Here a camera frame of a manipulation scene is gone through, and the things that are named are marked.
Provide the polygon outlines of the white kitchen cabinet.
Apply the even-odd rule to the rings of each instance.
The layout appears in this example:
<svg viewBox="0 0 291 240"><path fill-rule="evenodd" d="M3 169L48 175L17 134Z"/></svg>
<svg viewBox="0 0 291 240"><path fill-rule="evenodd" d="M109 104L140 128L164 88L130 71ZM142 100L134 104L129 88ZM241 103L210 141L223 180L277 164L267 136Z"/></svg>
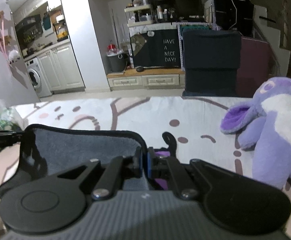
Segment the white kitchen cabinet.
<svg viewBox="0 0 291 240"><path fill-rule="evenodd" d="M53 92L85 88L69 40L56 43L37 55L37 59Z"/></svg>

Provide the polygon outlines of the purple and grey towel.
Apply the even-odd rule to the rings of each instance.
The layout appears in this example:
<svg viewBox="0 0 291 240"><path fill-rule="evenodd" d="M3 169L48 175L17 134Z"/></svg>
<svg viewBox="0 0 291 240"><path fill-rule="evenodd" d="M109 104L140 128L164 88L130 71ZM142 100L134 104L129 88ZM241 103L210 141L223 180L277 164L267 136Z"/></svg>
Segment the purple and grey towel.
<svg viewBox="0 0 291 240"><path fill-rule="evenodd" d="M0 198L13 188L91 159L107 164L146 147L141 136L131 131L70 130L39 124L28 126L21 139L17 170L0 185Z"/></svg>

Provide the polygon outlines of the dark floor chair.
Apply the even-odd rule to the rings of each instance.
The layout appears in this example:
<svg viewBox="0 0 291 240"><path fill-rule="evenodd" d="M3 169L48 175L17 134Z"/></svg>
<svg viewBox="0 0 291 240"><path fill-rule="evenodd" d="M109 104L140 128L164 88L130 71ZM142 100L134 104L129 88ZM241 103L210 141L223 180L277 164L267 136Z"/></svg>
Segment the dark floor chair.
<svg viewBox="0 0 291 240"><path fill-rule="evenodd" d="M183 96L235 97L241 35L237 31L187 29L183 32Z"/></svg>

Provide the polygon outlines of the maroon folded mat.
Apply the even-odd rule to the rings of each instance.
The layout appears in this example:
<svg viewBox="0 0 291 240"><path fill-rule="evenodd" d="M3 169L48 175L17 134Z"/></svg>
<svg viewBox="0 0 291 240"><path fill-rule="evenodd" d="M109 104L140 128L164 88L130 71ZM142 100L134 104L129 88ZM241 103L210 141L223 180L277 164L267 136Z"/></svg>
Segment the maroon folded mat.
<svg viewBox="0 0 291 240"><path fill-rule="evenodd" d="M241 38L240 67L237 71L236 94L251 98L268 79L271 63L271 47L261 40Z"/></svg>

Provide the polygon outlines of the grey trash bin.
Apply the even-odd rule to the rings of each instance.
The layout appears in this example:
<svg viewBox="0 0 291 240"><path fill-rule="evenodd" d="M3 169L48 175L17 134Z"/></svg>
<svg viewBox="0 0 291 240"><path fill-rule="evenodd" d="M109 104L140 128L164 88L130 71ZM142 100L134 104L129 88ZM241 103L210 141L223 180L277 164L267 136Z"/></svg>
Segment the grey trash bin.
<svg viewBox="0 0 291 240"><path fill-rule="evenodd" d="M126 53L123 49L118 49L114 44L108 45L107 48L107 58L111 72L123 72L126 67Z"/></svg>

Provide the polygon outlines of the purple plush toy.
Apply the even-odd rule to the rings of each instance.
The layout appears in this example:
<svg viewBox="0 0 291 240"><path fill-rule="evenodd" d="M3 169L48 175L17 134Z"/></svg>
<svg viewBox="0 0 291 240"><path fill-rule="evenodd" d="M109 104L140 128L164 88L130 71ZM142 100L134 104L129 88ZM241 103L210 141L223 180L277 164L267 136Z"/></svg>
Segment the purple plush toy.
<svg viewBox="0 0 291 240"><path fill-rule="evenodd" d="M251 100L227 111L220 129L240 131L241 149L254 150L253 179L282 189L291 179L291 78L268 79Z"/></svg>

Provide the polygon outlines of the white washing machine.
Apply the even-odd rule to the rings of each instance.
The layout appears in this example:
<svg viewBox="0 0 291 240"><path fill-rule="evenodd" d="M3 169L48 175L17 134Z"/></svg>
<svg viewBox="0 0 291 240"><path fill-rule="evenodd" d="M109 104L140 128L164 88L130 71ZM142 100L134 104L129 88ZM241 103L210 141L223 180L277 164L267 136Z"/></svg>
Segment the white washing machine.
<svg viewBox="0 0 291 240"><path fill-rule="evenodd" d="M45 98L52 95L45 75L41 70L39 61L36 57L25 62L29 77L35 92L39 98Z"/></svg>

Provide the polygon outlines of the cream countertop shelf rack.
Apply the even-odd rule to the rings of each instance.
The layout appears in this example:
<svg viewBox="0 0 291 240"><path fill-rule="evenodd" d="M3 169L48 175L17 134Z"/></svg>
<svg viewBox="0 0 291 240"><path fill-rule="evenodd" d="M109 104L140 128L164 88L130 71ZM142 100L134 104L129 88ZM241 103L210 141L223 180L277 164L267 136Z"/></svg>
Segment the cream countertop shelf rack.
<svg viewBox="0 0 291 240"><path fill-rule="evenodd" d="M127 17L128 28L138 27L141 25L150 25L154 23L152 16L152 5L139 5L124 9Z"/></svg>

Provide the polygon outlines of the black cabinet curtain with text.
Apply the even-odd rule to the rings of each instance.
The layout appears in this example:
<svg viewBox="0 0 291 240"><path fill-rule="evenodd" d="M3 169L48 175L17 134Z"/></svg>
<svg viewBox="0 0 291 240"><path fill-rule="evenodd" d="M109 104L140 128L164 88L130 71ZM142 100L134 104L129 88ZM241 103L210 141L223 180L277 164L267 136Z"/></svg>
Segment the black cabinet curtain with text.
<svg viewBox="0 0 291 240"><path fill-rule="evenodd" d="M149 30L131 36L133 64L143 68L180 68L176 29Z"/></svg>

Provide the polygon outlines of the bunny print table cover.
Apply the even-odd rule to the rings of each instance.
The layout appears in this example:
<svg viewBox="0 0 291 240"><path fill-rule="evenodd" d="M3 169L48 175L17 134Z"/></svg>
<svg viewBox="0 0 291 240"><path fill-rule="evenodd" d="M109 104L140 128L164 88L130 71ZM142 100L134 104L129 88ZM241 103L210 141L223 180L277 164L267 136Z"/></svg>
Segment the bunny print table cover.
<svg viewBox="0 0 291 240"><path fill-rule="evenodd" d="M250 99L200 97L148 97L50 101L12 107L16 120L25 128L42 124L80 130L128 130L140 134L148 146L164 147L163 132L177 139L180 162L199 158L251 177L253 151L242 151L234 135L220 131L228 108ZM291 96L275 95L261 103L265 113L291 113ZM18 145L0 153L0 184L7 181L18 165ZM291 184L285 192L291 200ZM291 237L291 217L286 227ZM5 228L0 219L0 233Z"/></svg>

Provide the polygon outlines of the green floral tissue pack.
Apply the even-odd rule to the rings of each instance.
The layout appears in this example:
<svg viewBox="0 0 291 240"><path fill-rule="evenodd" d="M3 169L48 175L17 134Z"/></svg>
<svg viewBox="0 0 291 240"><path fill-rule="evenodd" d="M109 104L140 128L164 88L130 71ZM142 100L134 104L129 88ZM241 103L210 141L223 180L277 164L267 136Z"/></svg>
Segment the green floral tissue pack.
<svg viewBox="0 0 291 240"><path fill-rule="evenodd" d="M24 130L24 121L15 107L8 107L0 100L0 130L21 132Z"/></svg>

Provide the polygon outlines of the white drawer platform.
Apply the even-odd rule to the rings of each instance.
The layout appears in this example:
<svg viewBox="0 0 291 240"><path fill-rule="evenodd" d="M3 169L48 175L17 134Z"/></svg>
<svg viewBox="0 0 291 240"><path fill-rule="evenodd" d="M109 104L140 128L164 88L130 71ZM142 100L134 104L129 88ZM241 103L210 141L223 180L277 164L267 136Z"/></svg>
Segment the white drawer platform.
<svg viewBox="0 0 291 240"><path fill-rule="evenodd" d="M185 87L185 72L180 68L152 68L137 72L127 69L122 73L107 74L111 91L134 89L179 89Z"/></svg>

